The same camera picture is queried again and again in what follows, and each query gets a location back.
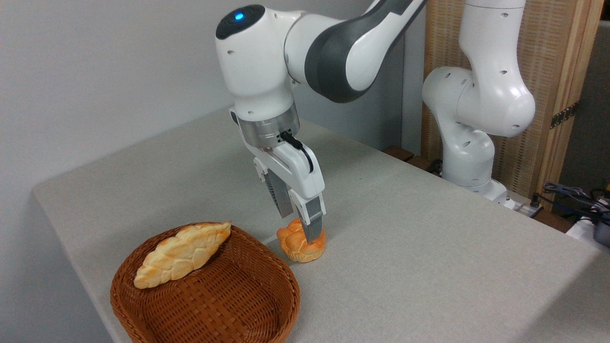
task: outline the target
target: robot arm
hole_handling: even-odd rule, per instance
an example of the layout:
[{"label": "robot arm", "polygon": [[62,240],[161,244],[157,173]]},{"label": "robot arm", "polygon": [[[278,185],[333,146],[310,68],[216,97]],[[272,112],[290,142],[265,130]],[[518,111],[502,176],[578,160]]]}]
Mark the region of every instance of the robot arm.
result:
[{"label": "robot arm", "polygon": [[325,184],[313,151],[294,138],[300,124],[292,89],[307,84],[338,103],[362,96],[425,1],[375,0],[348,21],[249,5],[218,24],[218,59],[235,96],[231,115],[278,211],[285,217],[294,204],[309,242],[321,233]]},{"label": "robot arm", "polygon": [[438,68],[423,86],[443,140],[443,178],[507,207],[505,186],[491,179],[495,149],[487,134],[514,137],[534,118],[534,98],[517,65],[524,6],[466,0],[459,44],[472,71]]}]

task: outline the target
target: basket rim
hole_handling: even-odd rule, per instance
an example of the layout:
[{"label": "basket rim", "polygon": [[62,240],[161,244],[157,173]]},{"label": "basket rim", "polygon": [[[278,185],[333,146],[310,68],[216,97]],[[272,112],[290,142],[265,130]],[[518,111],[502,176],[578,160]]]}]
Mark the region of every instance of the basket rim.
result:
[{"label": "basket rim", "polygon": [[[123,299],[118,291],[120,285],[120,279],[123,276],[123,273],[129,270],[131,263],[130,261],[135,258],[135,252],[141,249],[142,246],[147,244],[155,243],[156,246],[162,239],[166,237],[174,236],[180,229],[189,226],[189,225],[197,225],[202,223],[218,223],[218,222],[194,222],[186,225],[178,226],[169,230],[166,230],[162,233],[156,234],[155,236],[146,239],[142,244],[140,244],[137,248],[135,248],[129,256],[121,263],[114,277],[112,278],[112,284],[110,286],[110,304],[112,305],[112,310],[129,335],[129,337],[134,342],[155,342],[153,337],[148,337],[149,335],[145,332],[142,332],[138,326],[135,325],[135,320],[132,318],[132,314],[125,310]],[[284,342],[288,335],[290,334],[292,328],[294,327],[296,320],[298,318],[298,313],[300,310],[301,303],[301,292],[299,288],[299,284],[294,276],[294,273],[290,269],[290,267],[276,254],[274,254],[267,246],[261,243],[259,240],[254,238],[252,235],[248,234],[243,229],[235,226],[231,223],[231,235],[237,234],[244,238],[247,244],[252,244],[256,246],[258,249],[256,251],[260,252],[261,255],[265,256],[268,262],[272,264],[274,268],[277,268],[284,272],[287,276],[287,286],[290,287],[290,291],[293,294],[292,297],[292,306],[288,312],[288,321],[284,322],[282,325],[278,327],[278,330],[274,333],[274,336],[269,340],[269,342]]]}]

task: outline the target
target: brown basket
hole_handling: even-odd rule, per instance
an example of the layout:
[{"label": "brown basket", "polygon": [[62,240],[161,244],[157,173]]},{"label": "brown basket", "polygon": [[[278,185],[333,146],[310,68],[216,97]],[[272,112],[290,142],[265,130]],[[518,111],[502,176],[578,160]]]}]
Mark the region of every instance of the brown basket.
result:
[{"label": "brown basket", "polygon": [[137,289],[146,255],[183,226],[158,234],[127,257],[112,280],[110,302],[134,342],[284,342],[301,295],[291,269],[240,228],[202,268],[180,280]]}]

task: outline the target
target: woven screen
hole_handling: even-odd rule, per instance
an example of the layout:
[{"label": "woven screen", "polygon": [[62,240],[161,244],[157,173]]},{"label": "woven screen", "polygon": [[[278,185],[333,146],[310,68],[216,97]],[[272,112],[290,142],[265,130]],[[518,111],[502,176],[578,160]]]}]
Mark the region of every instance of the woven screen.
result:
[{"label": "woven screen", "polygon": [[[593,2],[601,4],[603,0],[583,2],[587,3],[585,6],[590,6]],[[470,69],[458,43],[463,8],[464,0],[429,0],[426,8],[425,76],[442,66]],[[581,51],[580,45],[574,48],[574,44],[569,44],[570,40],[578,42],[583,39],[584,30],[574,34],[573,29],[575,13],[582,13],[577,8],[582,9],[583,3],[577,4],[574,0],[527,0],[526,3],[517,54],[522,78],[536,99],[536,116],[532,125],[520,136],[492,136],[496,147],[493,178],[525,197],[531,196],[536,189],[545,154],[548,154],[551,120],[557,99],[562,98],[559,93],[565,88],[560,87],[566,74],[564,64],[573,53],[569,49],[578,49],[576,53],[581,54],[587,52],[586,49]],[[584,63],[586,70],[588,57]],[[422,156],[429,160],[442,157],[439,129],[426,106],[422,125]]]}]

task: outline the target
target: braided bread loaf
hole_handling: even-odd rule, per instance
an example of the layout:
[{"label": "braided bread loaf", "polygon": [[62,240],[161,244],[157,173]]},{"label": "braided bread loaf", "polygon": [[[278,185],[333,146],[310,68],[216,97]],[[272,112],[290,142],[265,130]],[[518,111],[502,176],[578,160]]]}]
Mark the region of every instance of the braided bread loaf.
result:
[{"label": "braided bread loaf", "polygon": [[322,230],[320,237],[307,243],[305,231],[300,219],[294,219],[287,227],[278,230],[279,246],[289,260],[293,262],[309,262],[322,256],[326,248],[326,232]]},{"label": "braided bread loaf", "polygon": [[197,223],[183,227],[148,253],[138,269],[134,286],[156,287],[201,268],[231,234],[231,223]]}]

